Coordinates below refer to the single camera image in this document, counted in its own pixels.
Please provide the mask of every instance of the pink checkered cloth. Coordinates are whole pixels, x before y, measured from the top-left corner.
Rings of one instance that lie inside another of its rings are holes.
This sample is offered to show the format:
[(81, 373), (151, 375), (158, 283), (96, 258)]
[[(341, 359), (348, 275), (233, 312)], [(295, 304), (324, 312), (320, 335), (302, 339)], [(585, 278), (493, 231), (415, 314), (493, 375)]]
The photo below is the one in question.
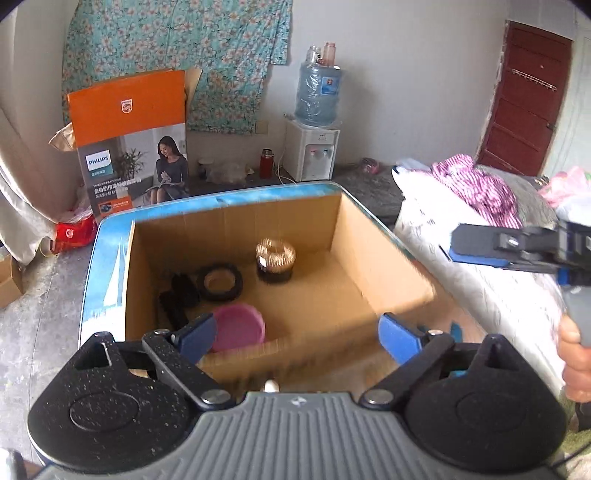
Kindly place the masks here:
[(517, 199), (507, 184), (474, 168), (468, 155), (456, 155), (431, 166), (431, 173), (491, 225), (521, 228)]

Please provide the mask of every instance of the finger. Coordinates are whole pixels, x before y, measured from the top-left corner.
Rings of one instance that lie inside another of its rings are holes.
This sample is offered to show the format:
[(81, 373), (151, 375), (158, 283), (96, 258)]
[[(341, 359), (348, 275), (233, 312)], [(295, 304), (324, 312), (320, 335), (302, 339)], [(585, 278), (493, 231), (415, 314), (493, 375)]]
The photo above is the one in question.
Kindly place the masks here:
[(564, 389), (564, 393), (567, 398), (571, 399), (572, 401), (579, 403), (587, 403), (591, 401), (591, 392), (580, 391), (576, 388), (571, 388), (568, 385)]
[(581, 333), (577, 324), (568, 315), (564, 315), (558, 327), (560, 339), (568, 343), (580, 343)]
[(575, 370), (591, 370), (591, 348), (560, 341), (558, 343), (558, 356)]
[(591, 392), (591, 371), (580, 372), (567, 365), (562, 372), (562, 378), (575, 390)]

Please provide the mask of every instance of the red door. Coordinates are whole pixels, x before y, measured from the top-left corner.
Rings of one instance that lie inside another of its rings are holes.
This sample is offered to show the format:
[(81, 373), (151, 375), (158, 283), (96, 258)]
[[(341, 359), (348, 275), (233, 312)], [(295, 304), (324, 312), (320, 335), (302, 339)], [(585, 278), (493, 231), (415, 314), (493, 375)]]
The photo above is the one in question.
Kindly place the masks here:
[(569, 75), (571, 44), (559, 35), (510, 23), (479, 163), (521, 175), (540, 173)]

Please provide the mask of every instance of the red thermos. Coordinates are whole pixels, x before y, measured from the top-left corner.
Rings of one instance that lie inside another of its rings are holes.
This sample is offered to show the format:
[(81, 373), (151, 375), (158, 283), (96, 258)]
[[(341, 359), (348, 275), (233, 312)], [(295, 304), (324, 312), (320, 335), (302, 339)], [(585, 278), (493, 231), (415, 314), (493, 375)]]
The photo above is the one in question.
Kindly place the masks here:
[(262, 179), (270, 179), (273, 176), (273, 150), (264, 148), (261, 153), (261, 164), (259, 165), (259, 176)]

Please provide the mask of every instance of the floral curtain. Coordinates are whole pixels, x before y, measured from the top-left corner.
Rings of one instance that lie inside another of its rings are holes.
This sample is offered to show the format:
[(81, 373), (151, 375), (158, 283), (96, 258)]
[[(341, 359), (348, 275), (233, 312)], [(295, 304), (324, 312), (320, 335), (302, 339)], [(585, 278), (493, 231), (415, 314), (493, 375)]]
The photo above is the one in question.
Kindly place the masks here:
[(286, 64), (293, 0), (80, 0), (64, 48), (67, 94), (164, 68), (201, 67), (192, 130), (254, 131), (269, 64)]

